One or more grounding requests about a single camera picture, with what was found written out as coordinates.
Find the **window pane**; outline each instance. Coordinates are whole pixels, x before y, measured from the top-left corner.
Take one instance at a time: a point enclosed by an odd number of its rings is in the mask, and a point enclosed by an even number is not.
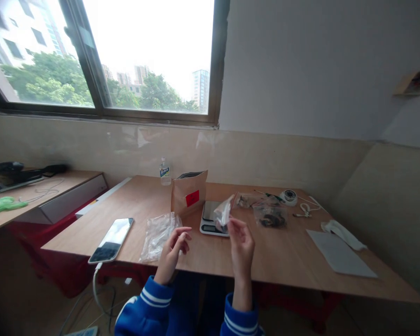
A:
[[[213,0],[83,1],[112,107],[208,113]]]
[[[59,2],[0,0],[0,13],[19,23],[0,28],[0,89],[6,99],[93,107]]]

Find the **desk drawer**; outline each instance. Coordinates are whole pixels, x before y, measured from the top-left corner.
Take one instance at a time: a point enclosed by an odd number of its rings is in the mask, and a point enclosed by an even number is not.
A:
[[[34,208],[15,219],[17,222],[55,224],[72,211],[107,189],[103,175],[87,181],[76,188]]]

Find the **paper sheet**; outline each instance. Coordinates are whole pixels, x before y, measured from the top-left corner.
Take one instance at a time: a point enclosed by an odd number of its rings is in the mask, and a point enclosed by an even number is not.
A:
[[[307,232],[333,271],[368,278],[378,277],[338,236],[312,230]]]

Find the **person's left hand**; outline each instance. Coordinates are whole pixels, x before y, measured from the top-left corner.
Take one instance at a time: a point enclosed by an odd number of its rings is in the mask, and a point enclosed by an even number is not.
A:
[[[187,240],[191,240],[189,231],[191,231],[190,227],[174,229],[163,246],[159,267],[154,276],[154,281],[159,285],[166,286],[171,281],[174,270],[176,269],[177,260],[179,259],[179,252],[182,251],[183,254],[187,254],[190,250],[187,243]]]

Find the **table surface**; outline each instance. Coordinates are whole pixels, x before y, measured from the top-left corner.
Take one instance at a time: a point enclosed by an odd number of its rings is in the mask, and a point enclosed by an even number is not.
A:
[[[64,179],[64,181],[59,184],[55,189],[59,190],[58,193],[52,193],[45,195],[44,197],[41,197],[40,199],[30,202],[26,207],[15,209],[11,211],[2,211],[0,212],[0,227],[5,225],[6,223],[9,223],[16,219],[18,216],[24,214],[25,212],[28,212],[48,201],[51,201],[52,199],[58,197],[59,195],[62,195],[63,193],[77,187],[80,184],[83,184],[84,182],[87,182],[88,180],[91,180],[92,178],[102,174],[101,172],[94,172],[94,171],[75,171],[71,170],[63,174],[58,174],[54,176],[53,178],[36,182],[33,184],[29,184],[24,187],[16,188],[10,191],[5,191],[3,193],[0,193],[0,198],[5,196],[11,196],[14,197],[16,201],[19,200],[19,197],[22,197],[22,200],[29,200],[38,196],[43,195],[43,193],[36,193],[36,189],[48,189],[50,187],[53,187],[57,183],[59,183],[59,180],[57,178],[61,177]]]
[[[237,191],[253,192],[254,189],[274,195],[283,191],[279,188],[207,183],[206,200],[223,201]],[[304,191],[294,190],[298,196],[308,199]],[[117,260],[139,263],[147,220],[169,212],[170,200],[171,186],[161,186],[160,179],[156,177],[136,176],[43,248],[90,256],[115,219],[134,218],[135,224]],[[232,211],[234,217],[248,223],[255,239],[253,280],[420,303],[420,295],[370,250],[356,253],[378,275],[377,279],[335,273],[306,232],[306,229],[322,231],[321,222],[327,222],[332,217],[324,210],[312,212],[311,218],[293,217],[292,213],[301,212],[301,202],[299,200],[297,206],[289,208],[285,229],[257,226],[252,210]],[[189,242],[190,252],[179,257],[177,268],[233,277],[230,240],[202,234],[199,231],[201,215],[202,207],[182,219],[184,226],[193,228],[192,240]]]

